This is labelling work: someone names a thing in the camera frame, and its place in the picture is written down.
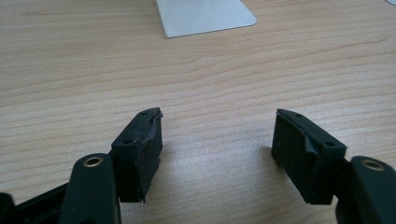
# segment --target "wooden table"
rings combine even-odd
[[[162,163],[123,223],[335,223],[271,157],[277,108],[396,167],[396,7],[244,0],[254,26],[168,39],[152,0],[0,2],[0,191],[22,203],[163,111]]]

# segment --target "black plastic bracket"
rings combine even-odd
[[[163,149],[160,108],[140,112],[111,144],[117,191],[122,203],[146,201]]]
[[[303,115],[277,110],[272,154],[307,203],[332,202],[334,166],[344,160],[346,150]]]
[[[347,147],[301,114],[278,109],[272,154],[304,200],[338,198],[340,224],[396,223],[396,173],[368,157],[344,159]]]
[[[58,223],[120,223],[110,156],[96,153],[75,163]]]
[[[51,224],[61,220],[62,223],[88,224],[93,223],[90,220],[99,219],[103,222],[94,223],[119,223],[120,219],[116,216],[119,211],[118,198],[126,203],[145,201],[151,180],[159,167],[160,152],[163,149],[162,117],[158,107],[138,113],[113,142],[109,155],[97,155],[103,159],[101,165],[87,169],[83,162],[92,155],[80,159],[75,164],[70,183],[19,205],[14,204],[11,195],[0,193],[0,223]],[[103,186],[98,184],[100,181],[105,181]],[[88,202],[89,198],[102,194],[104,198],[98,200],[103,203],[100,205],[103,209],[97,208],[97,200]],[[80,211],[79,215],[76,215],[76,209]],[[82,214],[87,215],[83,222],[66,218],[84,217]]]

